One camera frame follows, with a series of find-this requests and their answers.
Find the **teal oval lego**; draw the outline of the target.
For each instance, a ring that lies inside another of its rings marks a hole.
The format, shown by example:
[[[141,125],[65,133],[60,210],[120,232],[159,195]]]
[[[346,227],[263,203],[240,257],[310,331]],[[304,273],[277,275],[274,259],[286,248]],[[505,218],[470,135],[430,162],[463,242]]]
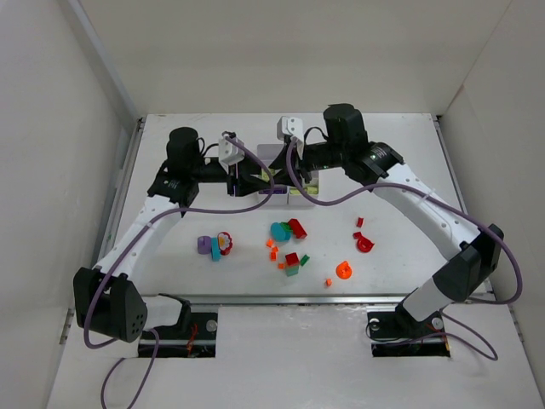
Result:
[[[274,222],[270,227],[270,234],[272,239],[277,242],[286,242],[290,240],[291,231],[286,230],[279,222]]]

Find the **light green lego brick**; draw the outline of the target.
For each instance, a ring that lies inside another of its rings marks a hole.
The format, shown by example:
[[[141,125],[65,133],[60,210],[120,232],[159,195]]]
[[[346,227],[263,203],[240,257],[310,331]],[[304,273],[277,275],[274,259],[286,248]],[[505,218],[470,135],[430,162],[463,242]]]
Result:
[[[269,170],[269,171],[262,170],[261,171],[261,179],[263,181],[269,181],[269,176],[273,176],[273,175],[274,175],[274,170]]]
[[[319,188],[316,185],[307,185],[305,186],[305,190],[311,196],[318,196]]]

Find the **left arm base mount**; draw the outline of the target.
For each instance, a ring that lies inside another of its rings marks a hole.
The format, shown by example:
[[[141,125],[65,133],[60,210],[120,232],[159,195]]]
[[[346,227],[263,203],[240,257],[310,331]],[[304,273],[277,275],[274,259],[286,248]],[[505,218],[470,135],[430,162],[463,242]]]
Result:
[[[147,318],[138,340],[137,354],[150,358],[215,357],[218,312],[194,309],[181,297],[159,294],[146,297]]]

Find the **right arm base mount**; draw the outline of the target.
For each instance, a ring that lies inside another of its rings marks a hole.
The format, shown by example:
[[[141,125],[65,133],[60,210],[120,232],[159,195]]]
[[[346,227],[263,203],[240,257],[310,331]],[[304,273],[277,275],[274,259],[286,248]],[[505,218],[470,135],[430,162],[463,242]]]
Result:
[[[450,358],[444,329],[439,311],[419,322],[391,308],[372,308],[367,311],[365,333],[374,358]]]

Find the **red long lego brick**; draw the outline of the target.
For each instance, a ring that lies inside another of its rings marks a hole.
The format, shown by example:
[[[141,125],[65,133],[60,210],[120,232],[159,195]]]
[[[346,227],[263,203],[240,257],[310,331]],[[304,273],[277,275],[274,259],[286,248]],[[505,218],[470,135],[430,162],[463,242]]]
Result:
[[[291,232],[297,239],[305,239],[307,237],[307,232],[298,219],[292,218],[288,221],[288,224]]]

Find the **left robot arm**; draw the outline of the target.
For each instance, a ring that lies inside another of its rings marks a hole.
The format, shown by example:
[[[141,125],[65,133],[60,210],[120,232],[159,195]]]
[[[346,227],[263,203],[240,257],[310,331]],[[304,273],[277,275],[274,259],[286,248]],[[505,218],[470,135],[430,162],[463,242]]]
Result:
[[[92,268],[80,268],[74,276],[76,319],[90,349],[116,341],[132,343],[142,332],[159,327],[188,327],[189,302],[168,294],[142,297],[137,284],[169,231],[186,213],[196,211],[192,202],[200,184],[225,183],[237,197],[274,186],[272,178],[258,178],[267,166],[232,133],[219,140],[217,157],[206,158],[198,132],[180,127],[169,133],[166,153],[124,236]],[[107,340],[92,343],[91,332]]]

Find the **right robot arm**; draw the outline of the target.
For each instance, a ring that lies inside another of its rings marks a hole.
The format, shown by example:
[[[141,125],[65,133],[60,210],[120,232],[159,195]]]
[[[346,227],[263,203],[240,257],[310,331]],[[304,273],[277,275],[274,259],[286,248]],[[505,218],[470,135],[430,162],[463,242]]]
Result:
[[[468,300],[494,272],[503,233],[447,205],[393,148],[370,141],[363,115],[353,105],[330,105],[323,119],[323,141],[307,144],[302,121],[281,117],[277,137],[284,148],[272,167],[283,184],[293,187],[299,187],[313,171],[341,168],[348,178],[392,205],[434,243],[445,265],[390,314],[389,321],[397,326],[401,337],[413,337],[440,309]]]

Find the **purple lego stack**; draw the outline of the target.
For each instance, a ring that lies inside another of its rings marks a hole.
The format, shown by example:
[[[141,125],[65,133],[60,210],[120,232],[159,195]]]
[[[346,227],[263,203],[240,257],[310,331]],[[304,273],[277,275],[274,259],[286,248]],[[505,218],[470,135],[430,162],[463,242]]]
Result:
[[[287,193],[287,187],[275,187],[274,189],[263,189],[258,191],[260,195],[285,195]]]

